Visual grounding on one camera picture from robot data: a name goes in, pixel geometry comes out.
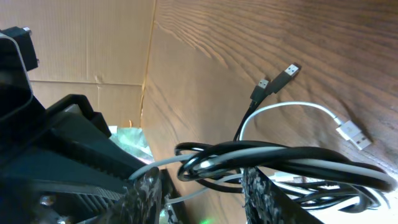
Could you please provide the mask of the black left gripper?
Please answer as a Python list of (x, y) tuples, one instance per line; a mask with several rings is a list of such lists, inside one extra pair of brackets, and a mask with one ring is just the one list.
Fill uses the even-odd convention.
[(95, 217), (124, 195), (143, 165), (112, 142), (85, 95), (49, 108), (32, 99), (1, 120), (1, 222)]

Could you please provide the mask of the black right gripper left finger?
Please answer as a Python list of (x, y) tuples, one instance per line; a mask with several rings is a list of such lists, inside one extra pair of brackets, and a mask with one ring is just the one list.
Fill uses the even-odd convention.
[(133, 186), (94, 224), (159, 224), (162, 181), (157, 167), (149, 169), (134, 181)]

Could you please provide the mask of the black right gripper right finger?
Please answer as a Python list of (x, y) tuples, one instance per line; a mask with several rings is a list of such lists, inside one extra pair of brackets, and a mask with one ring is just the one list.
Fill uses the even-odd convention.
[(258, 168), (243, 169), (241, 185), (248, 224), (322, 224)]

